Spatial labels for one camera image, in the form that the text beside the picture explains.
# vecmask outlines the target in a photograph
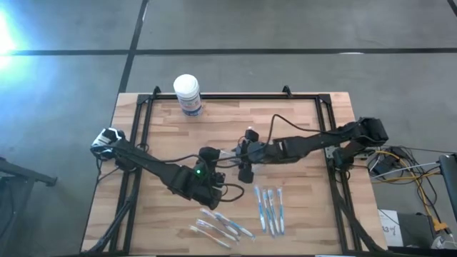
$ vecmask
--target wooden tabletop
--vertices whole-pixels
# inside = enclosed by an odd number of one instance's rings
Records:
[[[138,94],[119,94],[112,126],[121,129],[129,138]],[[337,126],[354,121],[348,93],[330,93]],[[198,153],[202,146],[229,151],[244,135],[248,126],[260,133],[261,141],[268,136],[271,117],[281,114],[296,125],[318,129],[315,103],[312,100],[206,100],[200,117],[185,117],[176,100],[154,101],[149,129],[149,154],[170,159]],[[139,126],[140,141],[142,124]],[[283,121],[275,121],[273,137],[310,136]],[[180,164],[192,167],[195,160]],[[104,164],[103,173],[113,168]],[[136,209],[131,254],[330,254],[340,253],[333,203],[323,151],[311,152],[298,163],[261,166],[253,184],[238,181],[237,168],[219,169],[226,173],[226,183],[242,185],[246,192],[233,203],[220,203],[217,211],[246,227],[256,235],[253,242],[242,237],[239,245],[217,236],[232,245],[231,250],[189,230],[197,218],[204,218],[198,202],[172,195],[162,182],[148,171],[142,171],[140,195]],[[82,250],[89,249],[112,222],[119,197],[121,172],[106,177],[96,188]],[[272,239],[262,234],[253,185],[262,188],[282,186],[286,234]],[[354,168],[349,180],[356,216],[376,243],[386,248],[379,221],[376,200],[370,178],[365,169]],[[230,188],[224,198],[239,193]],[[119,244],[124,235],[121,228]],[[346,234],[351,241],[346,222]]]

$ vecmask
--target white container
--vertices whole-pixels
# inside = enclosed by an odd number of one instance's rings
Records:
[[[175,79],[173,87],[184,114],[187,116],[200,115],[203,109],[197,79],[192,75],[183,74]]]

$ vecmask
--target white paper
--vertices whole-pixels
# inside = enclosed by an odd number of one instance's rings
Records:
[[[381,225],[383,226],[384,236],[388,246],[403,246],[398,216],[396,211],[378,210]]]

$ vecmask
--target gray floor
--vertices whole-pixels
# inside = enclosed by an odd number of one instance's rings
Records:
[[[141,0],[0,2],[21,50],[128,49]],[[457,47],[446,0],[151,0],[139,49]],[[0,56],[0,156],[58,176],[36,186],[16,256],[79,250],[96,180],[89,145],[108,126],[126,56]],[[390,144],[455,151],[457,54],[137,56],[128,92],[348,91],[356,116],[382,119]],[[420,162],[438,154],[415,152]],[[441,177],[437,209],[457,225]],[[374,186],[380,208],[423,212],[411,186]]]

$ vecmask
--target toothbrush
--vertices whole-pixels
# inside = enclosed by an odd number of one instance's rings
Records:
[[[283,189],[278,188],[279,198],[279,223],[281,224],[281,234],[284,235],[284,207],[283,207]]]
[[[227,228],[228,231],[232,232],[233,235],[240,236],[240,233],[238,233],[238,231],[235,228],[232,228],[229,225],[225,224],[220,218],[217,218],[212,212],[206,210],[205,208],[201,208],[200,211],[208,217],[213,218],[222,223],[222,225],[224,225],[224,227]]]
[[[243,232],[245,235],[250,237],[252,240],[256,239],[256,236],[253,235],[251,232],[249,232],[247,229],[245,229],[243,226],[240,226],[237,223],[229,220],[228,218],[226,218],[224,215],[220,214],[219,212],[214,212],[214,215],[215,215],[215,217],[217,217],[217,219],[228,222],[230,225],[232,225],[234,228]]]
[[[224,243],[223,241],[220,241],[219,239],[213,237],[212,235],[208,234],[207,232],[205,231],[202,231],[200,228],[197,228],[195,226],[192,226],[192,225],[189,225],[189,228],[194,231],[195,233],[202,233],[203,235],[205,235],[206,237],[210,238],[211,240],[215,241],[217,244],[219,244],[220,246],[223,246],[225,248],[228,248],[228,249],[231,249],[230,245],[228,245],[227,243]]]
[[[263,204],[265,205],[266,218],[268,219],[268,226],[270,227],[271,236],[274,237],[273,220],[271,219],[270,210],[268,209],[268,197],[266,196],[266,190],[262,190]]]
[[[280,231],[279,231],[278,218],[276,217],[276,212],[274,211],[273,189],[271,189],[271,188],[268,190],[268,199],[270,200],[271,217],[274,220],[276,232],[279,233]]]
[[[265,224],[265,218],[263,217],[262,200],[260,199],[260,190],[258,189],[258,186],[254,186],[254,192],[256,193],[257,200],[258,200],[258,213],[260,215],[260,223],[262,225],[262,231],[263,231],[263,233],[266,233],[266,224]]]
[[[197,221],[196,221],[196,225],[197,226],[201,226],[201,227],[204,227],[204,228],[211,228],[212,230],[214,230],[215,232],[221,234],[222,236],[225,236],[227,237],[228,239],[232,240],[232,241],[235,241],[238,243],[238,239],[230,234],[228,234],[227,232],[225,231],[222,231],[221,229],[217,228],[216,226],[206,222],[206,221],[202,221],[201,219],[197,218]]]

